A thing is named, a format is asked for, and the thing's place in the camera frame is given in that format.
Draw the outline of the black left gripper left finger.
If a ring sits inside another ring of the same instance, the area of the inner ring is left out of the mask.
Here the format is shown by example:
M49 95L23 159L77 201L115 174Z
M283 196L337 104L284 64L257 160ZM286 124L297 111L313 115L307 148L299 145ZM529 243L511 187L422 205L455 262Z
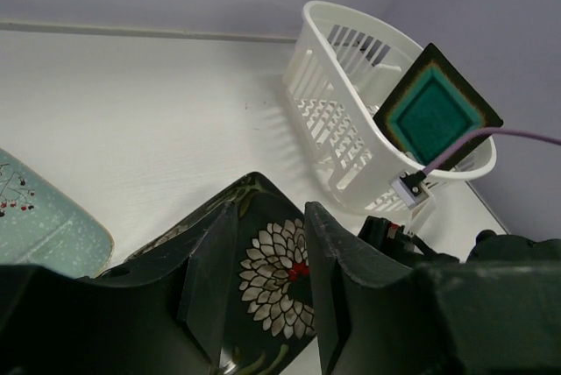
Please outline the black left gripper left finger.
M4 374L211 374L238 235L227 202L97 278L1 269Z

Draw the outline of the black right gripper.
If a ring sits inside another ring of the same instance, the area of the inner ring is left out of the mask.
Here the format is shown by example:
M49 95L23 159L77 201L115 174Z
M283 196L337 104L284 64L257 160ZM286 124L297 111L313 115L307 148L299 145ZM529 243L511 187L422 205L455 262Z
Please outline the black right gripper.
M385 218L367 217L358 238L407 267L460 262L457 257L433 250L417 235L406 234L403 226Z

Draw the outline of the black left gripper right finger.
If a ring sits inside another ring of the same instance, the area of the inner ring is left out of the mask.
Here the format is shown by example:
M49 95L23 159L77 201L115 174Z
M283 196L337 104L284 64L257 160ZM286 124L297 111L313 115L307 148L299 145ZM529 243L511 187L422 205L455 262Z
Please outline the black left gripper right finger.
M559 373L560 260L407 267L319 202L305 236L323 373Z

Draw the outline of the black floral square plate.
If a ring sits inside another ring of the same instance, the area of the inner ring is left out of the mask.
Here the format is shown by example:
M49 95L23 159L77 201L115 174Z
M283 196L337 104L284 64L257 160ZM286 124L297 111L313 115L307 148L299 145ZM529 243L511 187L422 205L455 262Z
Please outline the black floral square plate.
M314 337L314 310L303 214L263 174L231 183L125 262L227 202L237 207L238 235L220 361L211 374L278 374Z

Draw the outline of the light green speckled plate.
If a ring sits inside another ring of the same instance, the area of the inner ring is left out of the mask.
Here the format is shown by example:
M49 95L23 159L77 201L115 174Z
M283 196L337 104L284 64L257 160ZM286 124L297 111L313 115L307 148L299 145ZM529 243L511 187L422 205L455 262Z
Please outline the light green speckled plate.
M1 151L3 265L42 265L74 279L95 278L113 251L113 237L90 213Z

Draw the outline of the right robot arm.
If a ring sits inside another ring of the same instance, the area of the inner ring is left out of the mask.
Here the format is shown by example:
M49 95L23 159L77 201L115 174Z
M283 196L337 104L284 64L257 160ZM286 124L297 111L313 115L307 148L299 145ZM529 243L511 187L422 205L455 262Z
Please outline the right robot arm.
M369 216L358 238L376 250L408 267L424 263L457 264L460 259L432 249L416 234L385 218ZM498 235L482 230L468 254L469 262L483 261L554 261L560 260L560 241L556 238L537 242L517 235Z

